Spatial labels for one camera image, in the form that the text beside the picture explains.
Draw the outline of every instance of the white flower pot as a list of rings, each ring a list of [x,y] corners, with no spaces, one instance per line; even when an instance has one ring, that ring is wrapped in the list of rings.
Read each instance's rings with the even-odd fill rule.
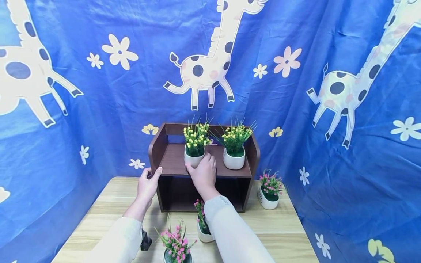
[[[193,168],[197,168],[197,166],[199,165],[200,161],[205,156],[205,153],[203,153],[203,155],[202,156],[199,156],[199,157],[192,157],[192,156],[187,155],[186,148],[187,148],[187,145],[184,146],[184,163],[190,163],[190,165]]]
[[[258,191],[257,191],[257,197],[260,201],[260,204],[263,206],[264,209],[266,210],[272,210],[275,209],[278,206],[279,203],[279,196],[278,196],[278,200],[276,201],[269,201],[268,199],[266,199],[266,197],[263,194],[262,191],[262,187],[259,187]]]
[[[211,234],[205,234],[202,232],[202,230],[200,229],[199,222],[197,223],[197,235],[200,241],[202,241],[203,243],[209,243],[215,240],[213,239],[213,236]]]
[[[168,249],[165,249],[165,251],[164,251],[164,256],[163,256],[163,258],[164,258],[164,263],[171,263],[170,261],[165,260],[165,254],[166,254],[166,253],[168,253]],[[187,260],[184,260],[184,261],[183,261],[183,263],[193,263],[193,256],[192,256],[192,253],[190,253],[190,258],[189,258],[189,259],[187,259]]]
[[[224,148],[224,165],[226,168],[230,170],[239,170],[244,166],[245,161],[245,151],[243,156],[241,157],[232,157],[226,152],[226,148]]]

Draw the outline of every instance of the giraffe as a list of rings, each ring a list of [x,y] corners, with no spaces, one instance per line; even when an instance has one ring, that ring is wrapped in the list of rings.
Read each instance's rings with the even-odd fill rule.
[[[0,47],[0,115],[14,111],[24,99],[44,127],[49,128],[56,122],[41,96],[51,93],[63,115],[68,114],[53,88],[54,82],[61,84],[74,98],[83,93],[53,70],[50,55],[38,38],[25,0],[7,0],[7,7],[19,32],[21,46]]]
[[[421,0],[394,0],[380,43],[373,47],[356,76],[344,71],[332,71],[326,74],[328,69],[326,64],[319,95],[316,95],[314,88],[307,91],[314,104],[320,103],[314,115],[313,127],[316,127],[326,109],[335,113],[325,134],[326,140],[329,140],[335,131],[341,117],[346,116],[346,134],[342,146],[349,149],[355,125],[355,110],[367,97],[372,83],[390,55],[413,27],[421,27]]]
[[[184,94],[192,89],[191,110],[199,110],[198,98],[200,90],[208,91],[208,108],[215,103],[215,88],[221,86],[228,102],[234,101],[234,94],[225,75],[231,63],[231,53],[237,36],[238,27],[244,13],[258,14],[268,0],[218,0],[217,11],[221,12],[221,23],[211,36],[208,54],[191,55],[181,64],[174,53],[170,53],[170,61],[180,68],[183,84],[177,87],[167,81],[164,88],[174,94]]]

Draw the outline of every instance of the wooden table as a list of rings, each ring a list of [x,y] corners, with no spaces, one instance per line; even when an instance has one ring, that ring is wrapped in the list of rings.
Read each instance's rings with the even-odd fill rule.
[[[284,192],[275,210],[265,210],[257,199],[258,181],[253,185],[247,211],[240,216],[254,230],[277,263],[318,263],[306,233],[297,217],[288,195]],[[79,263],[101,240],[113,223],[121,217],[136,197],[137,178],[115,177],[104,188],[76,230],[64,244],[54,263]],[[145,216],[144,230],[152,238],[148,251],[139,251],[134,263],[162,263],[164,247],[155,241],[158,231],[167,226],[168,213],[161,213],[157,197]],[[189,240],[197,239],[195,213],[170,213],[171,224],[184,219]],[[197,263],[222,263],[216,243],[198,241],[192,249]]]

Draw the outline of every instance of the white sleeve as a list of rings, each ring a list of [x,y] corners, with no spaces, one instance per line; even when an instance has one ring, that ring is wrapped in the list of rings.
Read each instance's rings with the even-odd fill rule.
[[[208,200],[206,223],[224,263],[275,263],[260,239],[224,196]]]
[[[131,263],[142,243],[142,223],[119,218],[82,263]]]

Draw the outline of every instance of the wooden shelf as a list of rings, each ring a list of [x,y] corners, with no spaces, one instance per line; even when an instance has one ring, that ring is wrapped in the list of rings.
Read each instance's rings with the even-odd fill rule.
[[[158,200],[161,212],[195,212],[193,203],[201,199],[184,166],[184,144],[169,143],[169,135],[182,135],[187,124],[164,123],[149,146],[149,160],[152,173],[158,167],[163,173],[158,182]],[[223,133],[220,127],[211,125],[209,130]],[[230,200],[238,212],[245,212],[248,197],[260,160],[260,150],[252,135],[244,144],[246,162],[240,170],[230,170],[223,162],[224,147],[209,145],[206,151],[216,159],[216,189]]]

